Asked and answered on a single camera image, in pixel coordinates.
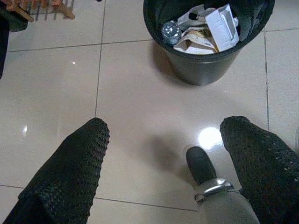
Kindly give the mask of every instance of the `trash bin liner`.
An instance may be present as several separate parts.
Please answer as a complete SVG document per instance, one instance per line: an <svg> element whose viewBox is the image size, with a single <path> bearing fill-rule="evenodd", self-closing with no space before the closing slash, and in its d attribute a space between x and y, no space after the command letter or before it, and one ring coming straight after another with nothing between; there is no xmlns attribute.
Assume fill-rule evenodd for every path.
<svg viewBox="0 0 299 224"><path fill-rule="evenodd" d="M240 41L233 48L215 54L191 55L163 43L161 27L165 22L177 21L197 5L218 8L228 3L240 24L237 28ZM143 14L151 36L165 50L176 75L190 84L207 85L221 78L240 50L262 31L274 3L275 0L144 0Z"/></svg>

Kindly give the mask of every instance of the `white floor tile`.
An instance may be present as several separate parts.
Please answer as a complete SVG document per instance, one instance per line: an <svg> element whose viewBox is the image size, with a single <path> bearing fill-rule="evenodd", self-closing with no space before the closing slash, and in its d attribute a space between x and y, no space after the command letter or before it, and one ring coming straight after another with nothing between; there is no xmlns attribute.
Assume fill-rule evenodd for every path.
<svg viewBox="0 0 299 224"><path fill-rule="evenodd" d="M143 1L106 0L103 43L152 39L143 19Z"/></svg>
<svg viewBox="0 0 299 224"><path fill-rule="evenodd" d="M292 149L299 135L299 30L267 33L270 131Z"/></svg>
<svg viewBox="0 0 299 224"><path fill-rule="evenodd" d="M0 184L25 187L94 117L100 46L10 52L0 80Z"/></svg>
<svg viewBox="0 0 299 224"><path fill-rule="evenodd" d="M299 28L298 21L298 0L275 0L273 14L266 25L266 30Z"/></svg>
<svg viewBox="0 0 299 224"><path fill-rule="evenodd" d="M0 186L0 223L9 215L18 200L22 189ZM184 211L147 205L93 200L88 224L194 224L198 214L194 211Z"/></svg>
<svg viewBox="0 0 299 224"><path fill-rule="evenodd" d="M105 1L68 0L73 2L74 20L63 14L40 14L26 30L10 33L8 50L43 49L101 43Z"/></svg>
<svg viewBox="0 0 299 224"><path fill-rule="evenodd" d="M196 224L198 214L147 205L93 200L88 224Z"/></svg>
<svg viewBox="0 0 299 224"><path fill-rule="evenodd" d="M18 202L18 195L21 191L22 189L0 186L0 223L4 222Z"/></svg>
<svg viewBox="0 0 299 224"><path fill-rule="evenodd" d="M108 123L111 138L97 196L194 209L185 152L221 144L215 129L232 115L267 128L263 35L241 51L222 79L205 87L174 77L153 41L104 45L97 116ZM199 144L209 127L215 135ZM238 186L223 146L208 154L218 176Z"/></svg>

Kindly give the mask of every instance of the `wooden stick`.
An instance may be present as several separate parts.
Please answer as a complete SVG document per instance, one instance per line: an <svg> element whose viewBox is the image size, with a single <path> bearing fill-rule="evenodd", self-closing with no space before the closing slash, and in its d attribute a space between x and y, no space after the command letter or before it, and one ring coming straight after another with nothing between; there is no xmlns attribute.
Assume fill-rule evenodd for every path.
<svg viewBox="0 0 299 224"><path fill-rule="evenodd" d="M11 0L0 0L2 1L5 5L7 6L11 6L13 3L11 2Z"/></svg>
<svg viewBox="0 0 299 224"><path fill-rule="evenodd" d="M36 9L38 0L31 0L31 8Z"/></svg>
<svg viewBox="0 0 299 224"><path fill-rule="evenodd" d="M62 0L53 0L52 6L62 11L70 19L75 19L75 15L73 14L73 12L62 2Z"/></svg>
<svg viewBox="0 0 299 224"><path fill-rule="evenodd" d="M48 6L47 0L42 0L42 8L46 8Z"/></svg>
<svg viewBox="0 0 299 224"><path fill-rule="evenodd" d="M21 9L27 10L28 9L28 5L29 5L28 0L22 0L22 2L21 2Z"/></svg>
<svg viewBox="0 0 299 224"><path fill-rule="evenodd" d="M7 11L16 12L17 14L19 14L20 16L22 16L23 18L25 18L29 22L34 21L34 19L30 15L28 15L25 11L23 11L21 8L18 7L18 1L17 0L11 0L11 2L12 2L12 4L10 6L6 7Z"/></svg>

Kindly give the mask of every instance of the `tile grout line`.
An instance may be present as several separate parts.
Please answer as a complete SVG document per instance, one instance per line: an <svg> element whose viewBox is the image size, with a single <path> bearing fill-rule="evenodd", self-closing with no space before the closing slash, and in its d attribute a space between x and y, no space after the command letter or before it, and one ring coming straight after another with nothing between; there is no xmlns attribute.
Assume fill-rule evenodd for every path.
<svg viewBox="0 0 299 224"><path fill-rule="evenodd" d="M21 187L16 187L16 186L10 186L10 185L3 185L3 184L0 184L0 187L7 187L7 188L18 188L18 189L25 189L25 188L21 188Z"/></svg>
<svg viewBox="0 0 299 224"><path fill-rule="evenodd" d="M100 197L94 197L94 198L98 199L98 200L105 200L105 201L111 201L111 202L121 202L121 203L138 204L138 205L152 206L152 207L165 208L165 209L176 209L176 210L197 212L197 210L192 210L192 209L181 209L181 208L168 207L168 206L162 206L162 205L145 204L145 203L137 203L137 202L127 202L127 201L120 201L120 200L114 200L114 199L106 199L106 198L100 198Z"/></svg>
<svg viewBox="0 0 299 224"><path fill-rule="evenodd" d="M3 185L3 184L0 184L0 187L25 189L25 188L22 188L22 187L16 187L16 186L10 186L10 185ZM176 210L197 212L197 210L192 210L192 209L181 209L181 208L167 207L167 206L162 206L162 205L145 204L145 203L137 203L137 202L127 202L127 201L114 200L114 199L101 198L101 197L94 197L94 199L104 200L104 201L111 201L111 202L128 203L128 204L138 204L138 205L152 206L152 207L158 207L158 208L176 209Z"/></svg>
<svg viewBox="0 0 299 224"><path fill-rule="evenodd" d="M114 44L114 43L143 42L143 41L153 41L153 40L154 40L154 39L148 39L148 40L136 40L136 41L120 41L120 42L111 42L111 43L90 43L90 44L71 45L71 46L63 46L63 47L53 47L53 48L36 48L36 49L24 49L24 50L8 50L7 53L10 53L10 52L22 52L22 51L33 51L33 50L60 49L60 48L75 48L75 47L85 47L85 46L95 46L95 45L106 45L106 44Z"/></svg>
<svg viewBox="0 0 299 224"><path fill-rule="evenodd" d="M85 46L95 46L101 45L100 43L91 43L91 44L81 44L74 46L63 46L63 47L53 47L53 48L37 48L37 49L27 49L27 50L8 50L7 52L22 52L22 51L33 51L33 50L49 50L49 49L61 49L61 48L75 48L75 47L85 47Z"/></svg>
<svg viewBox="0 0 299 224"><path fill-rule="evenodd" d="M263 33L264 47L265 47L265 72L266 72L266 96L267 96L267 127L270 129L269 124L269 92L268 92L268 67L267 67L267 42L266 42L266 31Z"/></svg>
<svg viewBox="0 0 299 224"><path fill-rule="evenodd" d="M131 43L131 42L143 42L143 41L153 41L154 39L147 39L147 40L138 40L138 41L120 41L120 42L109 42L109 43L102 43L102 45L106 44L113 44L113 43Z"/></svg>
<svg viewBox="0 0 299 224"><path fill-rule="evenodd" d="M298 29L299 29L299 28L273 29L273 30L266 30L266 32L288 31L288 30L298 30Z"/></svg>
<svg viewBox="0 0 299 224"><path fill-rule="evenodd" d="M103 49L103 36L104 36L104 25L105 25L105 11L106 11L106 0L104 2L104 15L103 15L103 23L102 23L102 37L101 37L101 49L100 49L100 61L99 61L99 73L98 73L98 85L97 85L97 93L95 97L95 110L94 116L97 116L97 107L98 107L98 94L99 94L99 85L100 85L100 69L101 69L101 59L102 59L102 49Z"/></svg>

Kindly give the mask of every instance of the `metal clamp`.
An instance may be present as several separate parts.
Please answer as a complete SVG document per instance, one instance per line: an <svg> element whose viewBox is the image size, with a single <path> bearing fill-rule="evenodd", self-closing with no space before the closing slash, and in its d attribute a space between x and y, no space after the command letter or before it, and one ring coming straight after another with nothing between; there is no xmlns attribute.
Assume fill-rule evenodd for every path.
<svg viewBox="0 0 299 224"><path fill-rule="evenodd" d="M205 199L211 195L217 194L222 191L234 189L233 184L225 179L212 179L201 184L196 190L195 201L203 203Z"/></svg>

